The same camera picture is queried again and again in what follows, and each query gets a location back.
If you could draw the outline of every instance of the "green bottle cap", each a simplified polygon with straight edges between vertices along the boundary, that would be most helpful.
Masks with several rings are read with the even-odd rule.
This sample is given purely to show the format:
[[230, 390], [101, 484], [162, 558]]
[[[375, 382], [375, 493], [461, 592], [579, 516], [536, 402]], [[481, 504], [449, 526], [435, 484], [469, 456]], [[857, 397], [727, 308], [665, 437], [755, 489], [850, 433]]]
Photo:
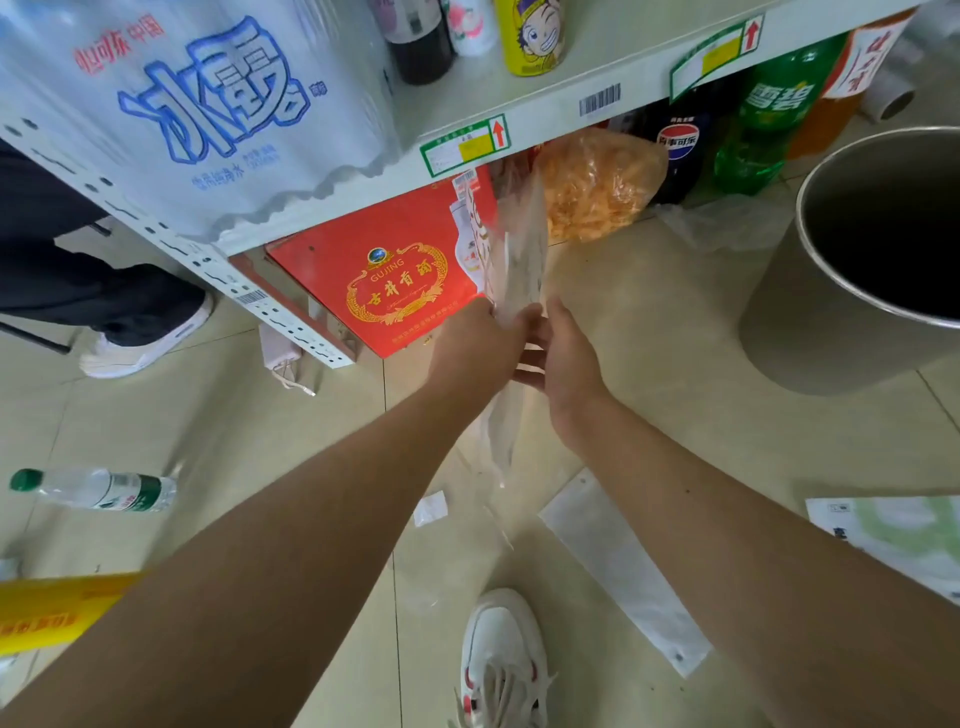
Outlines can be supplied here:
[[35, 471], [33, 468], [24, 468], [17, 471], [10, 479], [10, 489], [21, 493], [29, 493], [40, 487], [40, 481], [43, 480], [43, 471]]

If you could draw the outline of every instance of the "yellow can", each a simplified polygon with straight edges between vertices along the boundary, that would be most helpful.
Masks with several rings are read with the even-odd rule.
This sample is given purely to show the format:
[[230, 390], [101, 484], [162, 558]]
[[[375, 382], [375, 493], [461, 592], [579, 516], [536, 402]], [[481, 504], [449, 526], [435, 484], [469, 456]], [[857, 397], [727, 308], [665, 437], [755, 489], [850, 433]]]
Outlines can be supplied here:
[[76, 640], [139, 573], [0, 582], [0, 656]]
[[517, 76], [539, 76], [564, 56], [567, 0], [496, 0], [503, 60]]

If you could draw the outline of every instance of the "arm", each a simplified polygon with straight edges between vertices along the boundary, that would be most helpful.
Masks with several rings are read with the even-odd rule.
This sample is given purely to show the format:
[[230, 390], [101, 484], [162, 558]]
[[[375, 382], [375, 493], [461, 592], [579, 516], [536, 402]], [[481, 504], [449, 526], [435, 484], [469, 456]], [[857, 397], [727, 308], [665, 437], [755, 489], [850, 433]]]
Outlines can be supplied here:
[[960, 610], [713, 468], [608, 391], [558, 300], [524, 361], [704, 634], [777, 725], [960, 724]]
[[533, 306], [501, 328], [489, 302], [468, 305], [445, 325], [417, 393], [202, 531], [29, 685], [0, 725], [293, 722], [430, 479], [510, 379], [539, 316]]

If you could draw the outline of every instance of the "white sneaker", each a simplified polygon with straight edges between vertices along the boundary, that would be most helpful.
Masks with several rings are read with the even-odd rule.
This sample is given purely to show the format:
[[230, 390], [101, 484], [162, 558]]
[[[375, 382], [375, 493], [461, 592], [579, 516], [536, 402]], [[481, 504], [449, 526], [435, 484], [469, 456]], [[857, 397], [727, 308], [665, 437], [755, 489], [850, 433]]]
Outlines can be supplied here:
[[200, 308], [162, 339], [142, 347], [121, 347], [110, 343], [104, 334], [100, 334], [93, 348], [80, 356], [80, 368], [87, 376], [95, 379], [116, 379], [128, 376], [149, 367], [168, 351], [173, 349], [186, 336], [190, 335], [210, 317], [213, 310], [213, 297], [207, 293]]
[[512, 589], [481, 596], [464, 635], [461, 728], [546, 728], [551, 679], [537, 618], [523, 597]]

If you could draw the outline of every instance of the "red arrow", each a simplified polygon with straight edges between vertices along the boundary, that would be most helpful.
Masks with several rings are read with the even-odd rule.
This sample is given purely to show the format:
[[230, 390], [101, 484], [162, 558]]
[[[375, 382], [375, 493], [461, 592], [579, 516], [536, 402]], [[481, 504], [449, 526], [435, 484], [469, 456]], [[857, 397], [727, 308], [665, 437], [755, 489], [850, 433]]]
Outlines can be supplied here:
[[750, 27], [747, 28], [747, 48], [746, 50], [752, 50], [754, 48], [754, 40], [760, 33], [760, 24], [756, 21], [750, 24]]
[[503, 141], [503, 133], [504, 133], [503, 125], [499, 121], [493, 124], [493, 135], [496, 136], [497, 149], [500, 149], [501, 147], [506, 146], [506, 144]]

